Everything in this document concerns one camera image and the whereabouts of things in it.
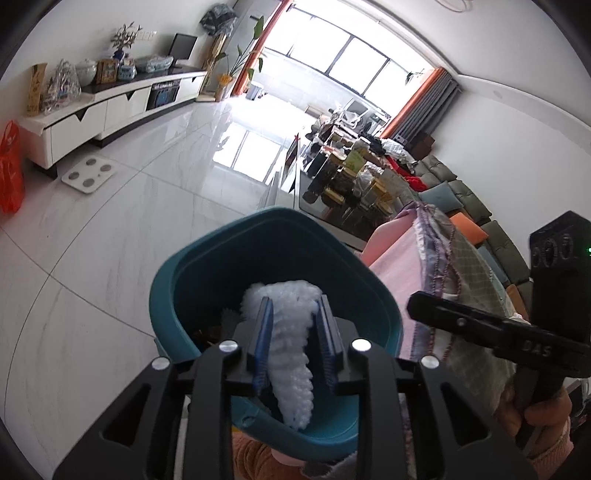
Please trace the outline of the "right hand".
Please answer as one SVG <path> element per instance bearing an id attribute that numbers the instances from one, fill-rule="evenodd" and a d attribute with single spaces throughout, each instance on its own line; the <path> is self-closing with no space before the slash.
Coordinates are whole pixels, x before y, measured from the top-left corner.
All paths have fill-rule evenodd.
<path id="1" fill-rule="evenodd" d="M 515 438 L 523 423 L 539 430 L 530 457 L 538 456 L 553 447 L 562 437 L 572 410 L 572 402 L 564 387 L 553 398 L 529 406 L 520 413 L 514 402 L 515 386 L 511 378 L 500 397 L 495 419 L 510 438 Z"/>

